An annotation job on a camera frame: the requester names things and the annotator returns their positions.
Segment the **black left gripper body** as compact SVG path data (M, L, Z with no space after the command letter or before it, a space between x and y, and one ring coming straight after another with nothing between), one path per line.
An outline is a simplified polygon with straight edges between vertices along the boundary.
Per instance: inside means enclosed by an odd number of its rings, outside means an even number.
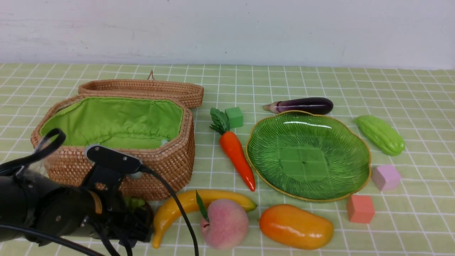
M55 236L106 237L135 246L151 240L152 223L151 208L131 209L130 198L120 191L63 187L36 208L34 228Z

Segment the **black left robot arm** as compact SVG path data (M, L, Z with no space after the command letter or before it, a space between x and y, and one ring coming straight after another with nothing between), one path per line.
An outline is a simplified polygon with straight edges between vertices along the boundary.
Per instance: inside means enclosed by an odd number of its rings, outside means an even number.
M149 206L131 210L118 185L101 188L85 178L63 185L37 174L1 177L1 224L33 228L57 237L120 240L132 247L154 232Z

